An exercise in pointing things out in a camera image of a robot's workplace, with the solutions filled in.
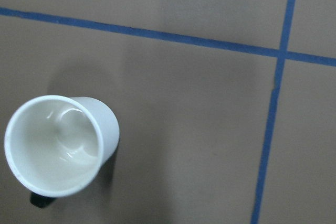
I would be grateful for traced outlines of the white smiley mug black handle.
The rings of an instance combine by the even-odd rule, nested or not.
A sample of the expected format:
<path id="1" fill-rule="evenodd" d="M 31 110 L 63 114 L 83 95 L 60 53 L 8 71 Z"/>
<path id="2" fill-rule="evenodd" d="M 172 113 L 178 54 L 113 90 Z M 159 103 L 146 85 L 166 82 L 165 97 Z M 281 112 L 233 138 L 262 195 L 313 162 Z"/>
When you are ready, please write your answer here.
<path id="1" fill-rule="evenodd" d="M 7 163 L 30 191 L 30 203 L 46 208 L 85 189 L 116 152 L 116 115 L 90 97 L 45 95 L 21 105 L 4 135 Z"/>

